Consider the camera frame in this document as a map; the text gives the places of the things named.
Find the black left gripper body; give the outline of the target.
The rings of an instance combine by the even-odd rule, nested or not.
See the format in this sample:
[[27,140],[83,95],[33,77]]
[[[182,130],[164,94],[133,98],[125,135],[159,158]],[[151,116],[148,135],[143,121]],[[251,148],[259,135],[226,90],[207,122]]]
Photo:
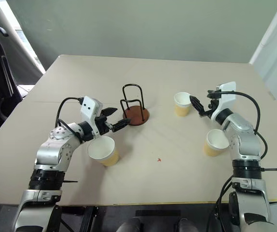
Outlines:
[[95,117],[95,124],[99,135],[104,135],[113,129],[112,124],[108,123],[107,117],[103,115]]

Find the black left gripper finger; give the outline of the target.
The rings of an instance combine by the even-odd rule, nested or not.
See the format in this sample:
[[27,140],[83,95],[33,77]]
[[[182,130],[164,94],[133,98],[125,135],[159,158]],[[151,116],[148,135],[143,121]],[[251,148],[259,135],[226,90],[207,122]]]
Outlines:
[[130,122],[131,122],[131,119],[129,119],[129,118],[121,119],[117,123],[112,125],[111,131],[117,132],[117,131],[123,129],[124,127],[126,127]]
[[114,112],[116,112],[117,110],[118,110],[117,108],[108,107],[108,108],[102,109],[102,110],[101,110],[101,114],[102,114],[103,116],[110,116],[110,115],[112,115]]

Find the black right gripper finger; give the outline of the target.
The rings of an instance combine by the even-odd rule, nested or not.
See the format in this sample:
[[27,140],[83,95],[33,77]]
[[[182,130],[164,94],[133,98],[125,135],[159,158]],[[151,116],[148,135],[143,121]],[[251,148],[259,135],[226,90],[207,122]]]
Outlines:
[[221,90],[208,90],[207,97],[210,99],[219,99],[221,97]]
[[203,105],[200,103],[199,99],[195,96],[190,95],[190,102],[192,104],[192,106],[194,107],[194,109],[199,113],[199,114],[203,114],[204,111],[204,107]]

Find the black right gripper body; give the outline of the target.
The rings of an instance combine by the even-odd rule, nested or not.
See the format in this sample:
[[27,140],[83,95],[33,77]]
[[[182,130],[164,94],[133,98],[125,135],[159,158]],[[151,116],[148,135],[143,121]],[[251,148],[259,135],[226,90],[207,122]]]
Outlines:
[[219,106],[219,100],[218,99],[212,99],[210,101],[210,104],[208,105],[209,110],[207,110],[207,111],[205,111],[203,105],[200,104],[201,109],[199,111],[199,115],[201,117],[208,116],[209,118],[211,118],[212,114],[216,111],[218,106]]

